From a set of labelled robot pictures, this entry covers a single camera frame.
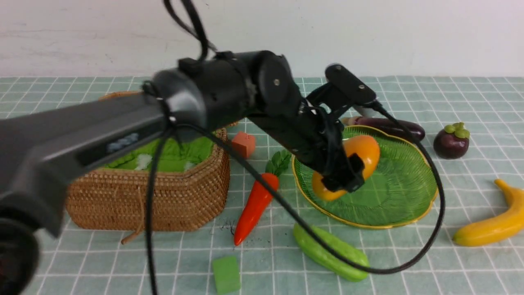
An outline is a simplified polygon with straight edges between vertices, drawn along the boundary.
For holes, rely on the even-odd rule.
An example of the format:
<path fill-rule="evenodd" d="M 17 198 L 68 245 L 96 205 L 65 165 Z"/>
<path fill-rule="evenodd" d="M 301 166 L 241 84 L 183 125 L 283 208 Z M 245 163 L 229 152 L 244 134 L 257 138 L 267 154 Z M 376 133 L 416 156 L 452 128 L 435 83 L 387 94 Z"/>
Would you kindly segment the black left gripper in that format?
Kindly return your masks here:
<path fill-rule="evenodd" d="M 334 153 L 342 142 L 338 119 L 348 110 L 348 101 L 331 98 L 323 103 L 330 113 L 320 102 L 305 98 L 258 98 L 247 108 L 246 116 L 301 163 L 322 174 L 326 189 L 355 192 L 365 183 L 363 160 L 357 153 Z"/>

